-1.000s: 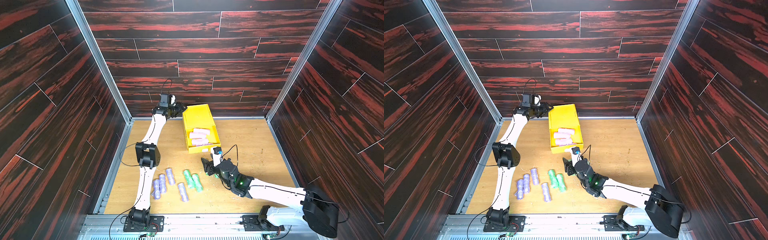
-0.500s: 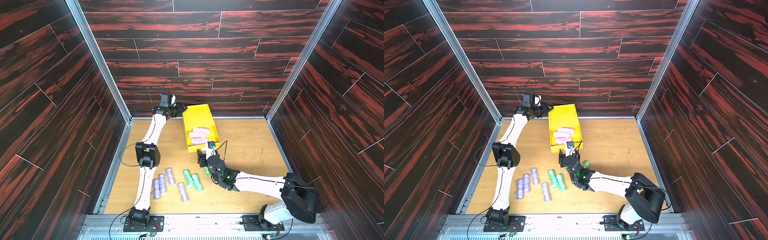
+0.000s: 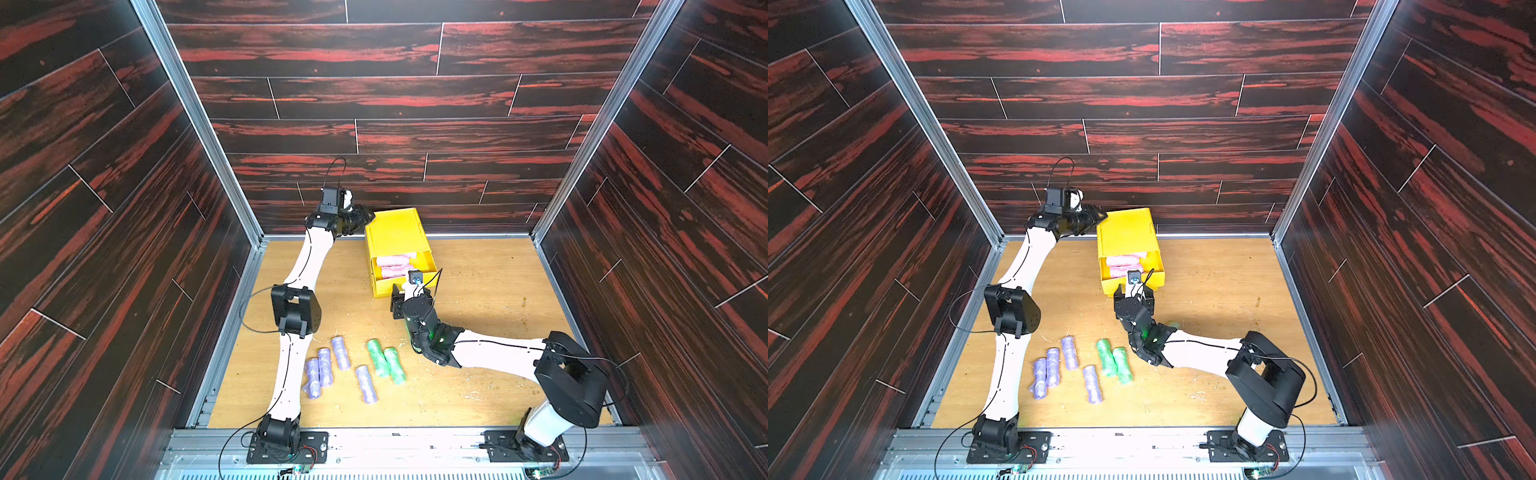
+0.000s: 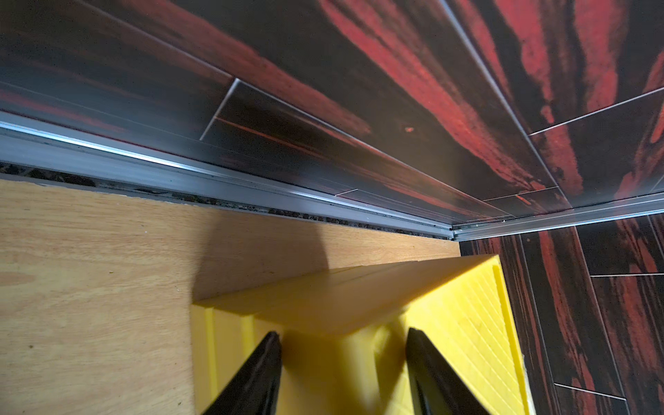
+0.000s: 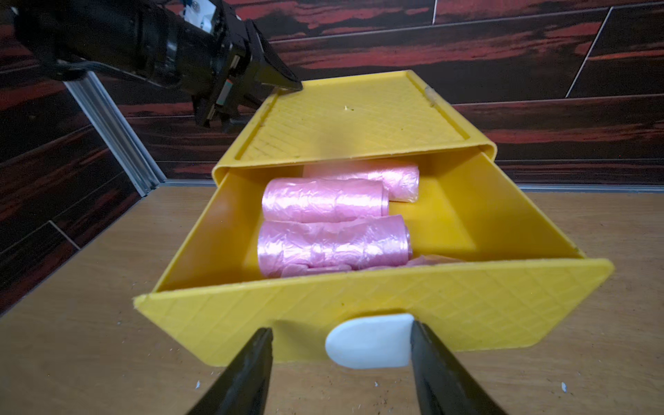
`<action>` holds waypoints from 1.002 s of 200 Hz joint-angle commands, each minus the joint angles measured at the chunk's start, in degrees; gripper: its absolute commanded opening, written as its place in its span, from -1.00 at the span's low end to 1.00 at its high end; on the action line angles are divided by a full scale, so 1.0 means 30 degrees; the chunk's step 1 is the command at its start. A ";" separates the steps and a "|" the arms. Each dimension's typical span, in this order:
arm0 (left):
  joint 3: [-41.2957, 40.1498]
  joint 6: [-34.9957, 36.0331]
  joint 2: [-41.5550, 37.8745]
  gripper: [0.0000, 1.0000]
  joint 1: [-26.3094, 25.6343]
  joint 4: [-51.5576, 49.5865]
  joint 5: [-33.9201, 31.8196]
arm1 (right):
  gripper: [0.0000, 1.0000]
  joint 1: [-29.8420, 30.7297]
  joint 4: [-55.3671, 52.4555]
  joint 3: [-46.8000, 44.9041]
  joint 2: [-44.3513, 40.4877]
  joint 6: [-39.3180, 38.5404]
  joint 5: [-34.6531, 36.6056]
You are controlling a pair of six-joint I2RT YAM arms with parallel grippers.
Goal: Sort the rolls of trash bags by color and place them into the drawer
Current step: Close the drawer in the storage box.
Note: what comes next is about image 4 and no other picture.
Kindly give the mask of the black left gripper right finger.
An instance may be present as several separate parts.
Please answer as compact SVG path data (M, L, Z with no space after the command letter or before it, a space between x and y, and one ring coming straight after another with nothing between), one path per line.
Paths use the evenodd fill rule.
M415 414L489 414L423 330L408 330L406 365Z

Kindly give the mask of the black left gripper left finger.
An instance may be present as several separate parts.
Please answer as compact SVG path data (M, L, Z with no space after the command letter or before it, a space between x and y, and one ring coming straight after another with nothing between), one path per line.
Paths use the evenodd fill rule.
M279 334L270 331L203 414L274 415L282 367Z

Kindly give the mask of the yellow plastic drawer box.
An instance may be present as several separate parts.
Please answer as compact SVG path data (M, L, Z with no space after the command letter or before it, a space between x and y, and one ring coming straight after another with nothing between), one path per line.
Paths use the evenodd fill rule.
M410 329L425 332L490 413L534 412L494 255L328 270L194 304L195 409L274 331L284 362L278 413L410 414Z

